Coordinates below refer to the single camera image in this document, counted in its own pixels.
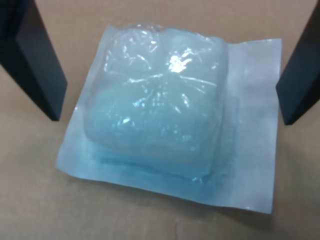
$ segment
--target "plastic pouch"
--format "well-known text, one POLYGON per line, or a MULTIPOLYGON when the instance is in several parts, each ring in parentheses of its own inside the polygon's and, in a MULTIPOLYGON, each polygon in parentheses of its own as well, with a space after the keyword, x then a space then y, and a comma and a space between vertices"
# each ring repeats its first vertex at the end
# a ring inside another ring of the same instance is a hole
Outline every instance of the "plastic pouch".
POLYGON ((280 61, 280 39, 227 44, 153 23, 109 26, 57 167, 270 213, 280 61))

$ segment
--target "cardboard surface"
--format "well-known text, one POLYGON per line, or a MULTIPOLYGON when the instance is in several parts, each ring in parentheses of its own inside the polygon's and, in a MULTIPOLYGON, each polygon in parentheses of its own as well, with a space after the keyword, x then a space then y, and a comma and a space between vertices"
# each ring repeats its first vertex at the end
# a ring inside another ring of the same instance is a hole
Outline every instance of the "cardboard surface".
POLYGON ((80 180, 57 151, 107 26, 152 21, 230 43, 282 38, 282 68, 316 0, 37 0, 68 89, 51 122, 0 68, 0 239, 211 240, 320 238, 320 102, 279 119, 271 215, 210 207, 80 180))

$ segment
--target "wrinkled plastic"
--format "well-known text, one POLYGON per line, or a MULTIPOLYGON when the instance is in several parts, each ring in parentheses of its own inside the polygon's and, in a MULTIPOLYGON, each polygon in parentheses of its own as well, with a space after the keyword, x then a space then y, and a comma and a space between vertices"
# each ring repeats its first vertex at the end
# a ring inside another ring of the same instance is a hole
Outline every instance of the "wrinkled plastic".
POLYGON ((105 54, 85 109, 89 151, 189 179, 209 174, 224 110, 226 43, 135 27, 117 32, 105 54))
POLYGON ((281 40, 227 44, 109 26, 57 167, 204 204, 269 213, 281 40))

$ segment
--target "brown cardboard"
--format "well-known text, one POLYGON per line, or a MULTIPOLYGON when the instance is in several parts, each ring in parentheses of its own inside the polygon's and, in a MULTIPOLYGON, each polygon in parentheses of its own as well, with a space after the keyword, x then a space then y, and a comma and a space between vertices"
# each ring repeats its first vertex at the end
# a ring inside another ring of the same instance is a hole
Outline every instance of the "brown cardboard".
POLYGON ((320 102, 279 119, 273 213, 210 207, 67 176, 55 160, 107 24, 152 21, 231 43, 283 39, 282 68, 316 0, 37 0, 68 89, 50 121, 0 68, 0 240, 320 238, 320 102))

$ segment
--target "sealed package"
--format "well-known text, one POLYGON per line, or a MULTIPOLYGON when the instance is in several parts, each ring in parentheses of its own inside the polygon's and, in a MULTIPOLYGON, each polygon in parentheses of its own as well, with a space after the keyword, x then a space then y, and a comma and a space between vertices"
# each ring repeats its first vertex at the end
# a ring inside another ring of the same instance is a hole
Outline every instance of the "sealed package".
POLYGON ((72 176, 272 210, 281 40, 153 23, 100 41, 57 157, 72 176))

